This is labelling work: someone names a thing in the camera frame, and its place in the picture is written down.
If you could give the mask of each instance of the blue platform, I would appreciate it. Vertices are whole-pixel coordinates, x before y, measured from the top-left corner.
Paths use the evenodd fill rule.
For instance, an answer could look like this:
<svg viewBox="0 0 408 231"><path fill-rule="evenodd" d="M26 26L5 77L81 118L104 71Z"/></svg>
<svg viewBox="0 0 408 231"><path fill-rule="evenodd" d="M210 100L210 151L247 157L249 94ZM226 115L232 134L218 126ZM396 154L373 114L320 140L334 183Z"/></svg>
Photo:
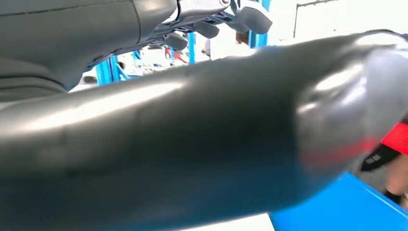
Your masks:
<svg viewBox="0 0 408 231"><path fill-rule="evenodd" d="M408 231L408 213L350 174L310 200L269 215L275 231Z"/></svg>

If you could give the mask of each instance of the leg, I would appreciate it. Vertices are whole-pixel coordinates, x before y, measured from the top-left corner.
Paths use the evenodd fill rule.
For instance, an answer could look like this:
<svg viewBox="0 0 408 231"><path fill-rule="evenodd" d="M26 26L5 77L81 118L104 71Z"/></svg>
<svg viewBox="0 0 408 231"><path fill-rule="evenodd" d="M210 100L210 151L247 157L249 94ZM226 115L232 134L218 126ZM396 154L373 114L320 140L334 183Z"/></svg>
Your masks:
<svg viewBox="0 0 408 231"><path fill-rule="evenodd" d="M403 196L408 187L408 156L400 155L392 161L387 170L386 193Z"/></svg>
<svg viewBox="0 0 408 231"><path fill-rule="evenodd" d="M384 138L377 148L364 159L360 171L368 172L375 170L394 161L401 155L400 152L405 153L404 151L406 148L403 147L401 149L401 143L407 143L407 140L401 139L401 137L404 138L408 135L408 131L406 131L408 114L404 116L399 124L397 124L397 126Z"/></svg>

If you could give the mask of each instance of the black plastic part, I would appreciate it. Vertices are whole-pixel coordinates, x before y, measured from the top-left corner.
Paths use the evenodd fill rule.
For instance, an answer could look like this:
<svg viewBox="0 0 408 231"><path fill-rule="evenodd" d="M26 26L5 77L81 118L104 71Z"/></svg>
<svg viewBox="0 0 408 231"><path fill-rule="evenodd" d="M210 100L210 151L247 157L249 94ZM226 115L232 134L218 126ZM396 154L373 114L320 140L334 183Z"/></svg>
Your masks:
<svg viewBox="0 0 408 231"><path fill-rule="evenodd" d="M406 113L403 47L326 38L0 104L1 229L168 231L299 203Z"/></svg>
<svg viewBox="0 0 408 231"><path fill-rule="evenodd" d="M55 82L36 77L0 78L0 102L47 97L66 91Z"/></svg>
<svg viewBox="0 0 408 231"><path fill-rule="evenodd" d="M401 153L380 143L378 147L367 156L360 168L362 172L370 172L385 166L399 157Z"/></svg>
<svg viewBox="0 0 408 231"><path fill-rule="evenodd" d="M195 31L207 39L212 39L218 35L219 28L205 22L198 22L195 24Z"/></svg>
<svg viewBox="0 0 408 231"><path fill-rule="evenodd" d="M226 23L234 30L240 33L252 30L257 34L265 34L272 26L269 12L258 2L252 0L233 0L231 5L233 14L228 15L224 13L223 16L232 19L226 21Z"/></svg>
<svg viewBox="0 0 408 231"><path fill-rule="evenodd" d="M230 4L221 0L179 0L180 14L177 18L182 23L193 23L225 10Z"/></svg>
<svg viewBox="0 0 408 231"><path fill-rule="evenodd" d="M181 35L170 33L165 35L164 43L175 50L180 51L187 47L188 41Z"/></svg>
<svg viewBox="0 0 408 231"><path fill-rule="evenodd" d="M0 2L0 78L39 77L69 90L111 53L134 47L176 0Z"/></svg>

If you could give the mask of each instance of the blue metal pole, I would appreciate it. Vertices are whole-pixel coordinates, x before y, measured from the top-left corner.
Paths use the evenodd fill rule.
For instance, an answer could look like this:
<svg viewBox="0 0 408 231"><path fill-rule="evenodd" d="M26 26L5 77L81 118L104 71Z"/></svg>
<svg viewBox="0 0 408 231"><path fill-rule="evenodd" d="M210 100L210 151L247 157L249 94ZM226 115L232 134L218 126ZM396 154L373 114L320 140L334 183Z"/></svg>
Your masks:
<svg viewBox="0 0 408 231"><path fill-rule="evenodd" d="M106 85L112 82L112 73L108 60L96 65L95 68L96 80L98 81L98 85Z"/></svg>
<svg viewBox="0 0 408 231"><path fill-rule="evenodd" d="M269 11L270 2L271 0L259 0L259 3L261 3L267 11ZM259 35L250 31L248 42L251 48L266 46L268 44L268 34Z"/></svg>
<svg viewBox="0 0 408 231"><path fill-rule="evenodd" d="M133 52L133 57L135 57L135 59L141 59L141 55L138 51Z"/></svg>
<svg viewBox="0 0 408 231"><path fill-rule="evenodd" d="M375 211L381 221L372 220L368 211ZM408 224L407 211L348 173L310 199L269 217L280 231L405 231Z"/></svg>
<svg viewBox="0 0 408 231"><path fill-rule="evenodd" d="M136 61L136 52L134 51L134 52L132 52L132 58L133 58L133 64L134 65L136 65L137 64L137 61Z"/></svg>
<svg viewBox="0 0 408 231"><path fill-rule="evenodd" d="M109 58L110 61L110 68L111 68L111 72L112 72L112 81L113 82L119 82L120 81L120 76L119 76L119 72L117 70L117 57L116 55L112 55Z"/></svg>
<svg viewBox="0 0 408 231"><path fill-rule="evenodd" d="M195 52L194 52L195 39L194 39L194 34L193 33L188 33L187 34L187 39L189 41L189 61L190 61L190 64L194 64L195 63Z"/></svg>
<svg viewBox="0 0 408 231"><path fill-rule="evenodd" d="M174 49L170 47L170 59L174 61Z"/></svg>

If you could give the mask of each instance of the white wall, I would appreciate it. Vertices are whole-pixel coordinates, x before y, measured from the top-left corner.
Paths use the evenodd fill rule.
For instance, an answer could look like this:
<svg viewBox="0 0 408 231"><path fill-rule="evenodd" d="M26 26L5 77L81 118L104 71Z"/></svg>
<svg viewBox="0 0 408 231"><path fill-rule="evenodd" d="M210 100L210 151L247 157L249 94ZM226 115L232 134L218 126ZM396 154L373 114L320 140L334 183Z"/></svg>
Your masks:
<svg viewBox="0 0 408 231"><path fill-rule="evenodd" d="M207 41L207 38L200 35L199 33L194 33L194 34L195 34L195 45L194 45L195 61L202 62L202 61L209 60L209 57L201 52L205 48L205 42Z"/></svg>
<svg viewBox="0 0 408 231"><path fill-rule="evenodd" d="M123 62L128 67L135 64L135 60L133 59L133 52L118 55L117 60Z"/></svg>
<svg viewBox="0 0 408 231"><path fill-rule="evenodd" d="M235 30L226 24L218 25L219 34L211 39L211 59L219 59L234 53L236 47Z"/></svg>
<svg viewBox="0 0 408 231"><path fill-rule="evenodd" d="M296 4L312 0L273 0L270 12L274 24L269 33L269 44L291 39L295 21ZM301 7L298 12L297 36L320 38L335 34L355 33L371 29L390 29L407 33L404 15L405 0L337 0Z"/></svg>

